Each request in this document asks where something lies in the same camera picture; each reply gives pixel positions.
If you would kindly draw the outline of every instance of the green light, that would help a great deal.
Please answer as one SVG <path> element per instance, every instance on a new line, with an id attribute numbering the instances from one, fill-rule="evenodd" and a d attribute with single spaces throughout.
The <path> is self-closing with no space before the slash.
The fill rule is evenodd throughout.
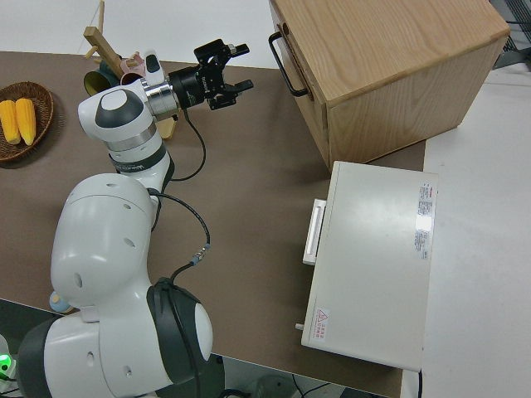
<path id="1" fill-rule="evenodd" d="M 6 371 L 11 366 L 11 357 L 2 354 L 0 355 L 0 371 Z"/>

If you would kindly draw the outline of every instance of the wooden crate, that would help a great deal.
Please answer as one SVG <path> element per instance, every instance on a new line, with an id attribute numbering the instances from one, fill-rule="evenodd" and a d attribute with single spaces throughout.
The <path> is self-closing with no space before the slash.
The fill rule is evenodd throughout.
<path id="1" fill-rule="evenodd" d="M 297 105 L 330 170 L 460 124 L 509 34 L 486 0 L 270 5 L 270 43 L 293 87 L 308 90 Z"/>

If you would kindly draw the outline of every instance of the yellow corn cob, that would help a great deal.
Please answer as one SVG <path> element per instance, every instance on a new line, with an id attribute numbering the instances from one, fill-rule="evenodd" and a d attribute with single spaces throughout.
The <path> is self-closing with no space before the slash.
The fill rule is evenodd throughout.
<path id="1" fill-rule="evenodd" d="M 0 102 L 0 122 L 2 122 L 3 135 L 8 143 L 20 143 L 18 132 L 15 103 L 9 99 Z"/>
<path id="2" fill-rule="evenodd" d="M 35 108 L 28 98 L 17 99 L 15 103 L 17 109 L 18 131 L 26 145 L 31 145 L 35 139 L 37 127 L 35 125 Z"/>

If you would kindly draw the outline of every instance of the brown table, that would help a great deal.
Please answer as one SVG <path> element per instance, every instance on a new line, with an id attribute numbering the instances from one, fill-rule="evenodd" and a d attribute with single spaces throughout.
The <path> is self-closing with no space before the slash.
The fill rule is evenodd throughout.
<path id="1" fill-rule="evenodd" d="M 166 63 L 166 71 L 182 64 Z M 50 258 L 56 223 L 81 180 L 114 172 L 103 143 L 85 136 L 77 105 L 87 98 L 83 76 L 95 64 L 82 56 L 0 52 L 0 86 L 30 80 L 49 89 L 56 117 L 28 158 L 0 168 L 0 298 L 48 309 Z M 329 172 L 277 70 L 227 67 L 226 79 L 252 79 L 236 106 L 190 109 L 203 134 L 207 163 L 167 193 L 203 216 L 212 249 L 179 283 L 196 294 L 214 329 L 213 351 L 283 371 L 383 396 L 399 396 L 402 371 L 300 345 L 312 267 L 302 253 L 314 198 L 325 199 Z M 201 161 L 197 138 L 184 121 L 168 142 L 177 175 Z M 421 170 L 424 144 L 376 161 Z M 149 252 L 152 281 L 188 262 L 201 247 L 201 226 L 165 202 Z"/>

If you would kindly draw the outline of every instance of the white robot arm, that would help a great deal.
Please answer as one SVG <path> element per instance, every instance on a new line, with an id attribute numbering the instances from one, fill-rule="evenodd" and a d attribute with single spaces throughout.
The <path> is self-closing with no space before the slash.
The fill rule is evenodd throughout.
<path id="1" fill-rule="evenodd" d="M 151 285 L 147 273 L 156 195 L 174 171 L 154 121 L 204 99 L 212 109 L 234 104 L 252 83 L 231 86 L 222 78 L 227 61 L 248 52 L 245 45 L 217 40 L 195 52 L 199 66 L 168 77 L 151 52 L 145 79 L 80 104 L 81 126 L 105 143 L 118 173 L 87 178 L 66 199 L 51 282 L 79 312 L 24 338 L 17 381 L 26 398 L 135 397 L 193 378 L 199 395 L 212 350 L 207 312 L 171 279 Z"/>

